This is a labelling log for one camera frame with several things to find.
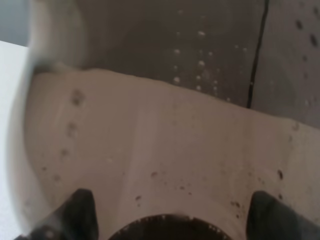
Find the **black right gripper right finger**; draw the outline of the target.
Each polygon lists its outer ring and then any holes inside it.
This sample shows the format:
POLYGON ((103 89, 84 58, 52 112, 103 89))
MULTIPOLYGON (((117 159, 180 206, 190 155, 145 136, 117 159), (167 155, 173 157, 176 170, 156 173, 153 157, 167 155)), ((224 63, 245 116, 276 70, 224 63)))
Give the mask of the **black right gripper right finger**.
POLYGON ((265 191, 252 194, 246 220, 248 240, 318 240, 320 226, 265 191))

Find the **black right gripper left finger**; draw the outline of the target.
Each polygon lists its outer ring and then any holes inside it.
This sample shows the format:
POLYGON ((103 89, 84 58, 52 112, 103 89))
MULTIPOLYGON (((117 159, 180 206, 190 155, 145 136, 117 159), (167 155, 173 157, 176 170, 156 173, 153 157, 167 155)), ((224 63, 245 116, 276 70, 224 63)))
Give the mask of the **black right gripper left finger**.
POLYGON ((77 189, 59 208, 18 240, 97 240, 98 220, 91 190, 77 189))

